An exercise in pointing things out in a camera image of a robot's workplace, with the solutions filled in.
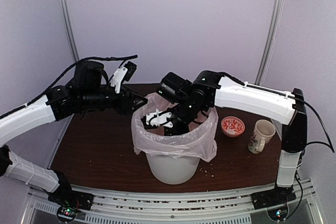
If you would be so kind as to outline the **white plastic trash bin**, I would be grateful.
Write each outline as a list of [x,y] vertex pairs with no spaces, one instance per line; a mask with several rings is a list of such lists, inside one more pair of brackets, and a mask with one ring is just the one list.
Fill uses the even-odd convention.
[[200,158],[191,156],[172,158],[146,154],[146,158],[153,176],[168,185],[179,185],[190,180],[200,162]]

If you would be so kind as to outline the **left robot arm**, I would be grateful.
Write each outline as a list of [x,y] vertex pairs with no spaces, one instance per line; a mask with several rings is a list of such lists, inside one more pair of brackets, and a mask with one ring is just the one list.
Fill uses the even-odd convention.
[[32,101],[1,115],[1,175],[43,189],[60,205],[71,205],[76,197],[62,172],[44,169],[12,152],[7,142],[36,127],[61,121],[74,114],[114,109],[130,115],[147,99],[124,86],[137,65],[124,60],[111,77],[96,57],[72,65],[74,76],[62,86],[52,84]]

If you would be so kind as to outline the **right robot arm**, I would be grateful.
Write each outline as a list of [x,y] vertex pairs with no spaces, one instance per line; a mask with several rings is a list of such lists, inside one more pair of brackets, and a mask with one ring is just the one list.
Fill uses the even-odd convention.
[[168,135],[188,132],[188,125],[209,108],[232,108],[258,114],[282,124],[281,153],[273,189],[252,194],[254,203],[268,206],[296,198],[293,182],[299,158],[307,145],[307,111],[300,89],[292,92],[266,89],[242,82],[225,73],[202,71],[190,82],[169,72],[160,82],[157,94],[173,104]]

